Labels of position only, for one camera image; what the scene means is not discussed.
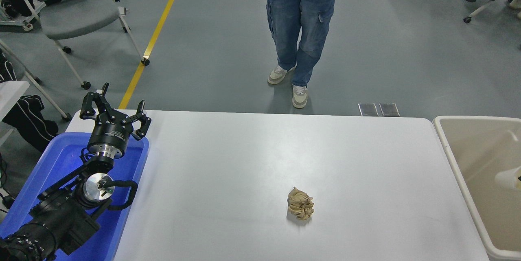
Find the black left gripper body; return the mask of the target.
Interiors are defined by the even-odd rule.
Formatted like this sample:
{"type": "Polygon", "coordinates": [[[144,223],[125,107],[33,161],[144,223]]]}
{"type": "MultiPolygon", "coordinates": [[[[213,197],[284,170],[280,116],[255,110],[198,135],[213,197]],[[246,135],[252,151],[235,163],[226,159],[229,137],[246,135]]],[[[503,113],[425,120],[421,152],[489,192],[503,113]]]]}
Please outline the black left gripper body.
{"type": "Polygon", "coordinates": [[[119,111],[112,114],[99,113],[95,119],[93,133],[88,143],[90,153],[101,151],[102,146],[115,149],[116,156],[123,156],[128,146],[130,134],[134,130],[132,125],[123,125],[128,115],[119,111]]]}

